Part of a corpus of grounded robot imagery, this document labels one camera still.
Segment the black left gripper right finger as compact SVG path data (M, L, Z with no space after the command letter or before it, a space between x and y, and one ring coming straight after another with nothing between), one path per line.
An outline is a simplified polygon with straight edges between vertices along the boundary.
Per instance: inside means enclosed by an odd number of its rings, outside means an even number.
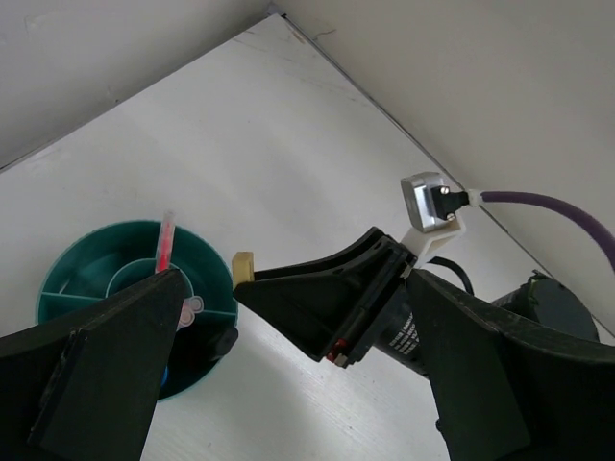
M407 279L453 460L611 460L614 349L543 327L440 277Z

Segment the pink clear pen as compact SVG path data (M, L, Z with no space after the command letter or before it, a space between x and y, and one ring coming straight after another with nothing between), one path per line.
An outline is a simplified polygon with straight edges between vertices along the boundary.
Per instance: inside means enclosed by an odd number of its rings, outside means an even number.
M155 263L156 273L167 270L170 266L175 228L175 213L173 211L166 211L160 223Z

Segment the black pink marker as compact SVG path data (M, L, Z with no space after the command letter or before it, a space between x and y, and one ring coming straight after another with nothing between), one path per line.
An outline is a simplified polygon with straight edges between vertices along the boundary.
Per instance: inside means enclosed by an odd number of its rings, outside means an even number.
M239 333L236 327L226 328L221 331L213 341L213 346L211 348L211 359L215 361L227 355L234 347L238 336Z

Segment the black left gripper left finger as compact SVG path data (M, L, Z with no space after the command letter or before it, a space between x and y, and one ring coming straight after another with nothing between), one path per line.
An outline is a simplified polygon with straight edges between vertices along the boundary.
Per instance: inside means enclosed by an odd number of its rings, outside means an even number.
M139 459L184 298L166 270L2 337L2 459Z

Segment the teal plastic cup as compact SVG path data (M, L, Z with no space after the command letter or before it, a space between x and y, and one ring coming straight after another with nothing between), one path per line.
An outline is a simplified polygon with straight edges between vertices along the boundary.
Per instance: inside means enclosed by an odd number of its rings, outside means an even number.
M40 288L38 322L86 308L152 276L159 233L158 221L128 221L76 241L52 265ZM205 310L176 333L162 378L162 400L182 393L214 368L223 357L211 359L213 341L238 320L230 272L205 240L177 228L170 265L182 273L186 294L200 296Z

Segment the small yellow eraser block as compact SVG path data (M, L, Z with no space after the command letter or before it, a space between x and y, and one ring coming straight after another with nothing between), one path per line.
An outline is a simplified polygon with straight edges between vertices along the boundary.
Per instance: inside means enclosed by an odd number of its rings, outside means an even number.
M232 259L232 274L234 288L242 283L255 280L254 254L252 252L237 252Z

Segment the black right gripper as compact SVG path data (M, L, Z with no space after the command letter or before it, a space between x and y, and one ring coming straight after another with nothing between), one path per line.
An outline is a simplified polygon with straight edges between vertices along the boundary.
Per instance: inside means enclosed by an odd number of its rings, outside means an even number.
M327 359L346 368L375 347L427 376L412 310L421 301L407 289L407 271L415 265L415 256L407 253L406 266L397 274L384 267L329 271L369 255L384 236L372 227L333 255L255 271L255 280L238 284L234 297L316 362ZM593 317L580 299L539 271L491 304L546 328L599 340Z

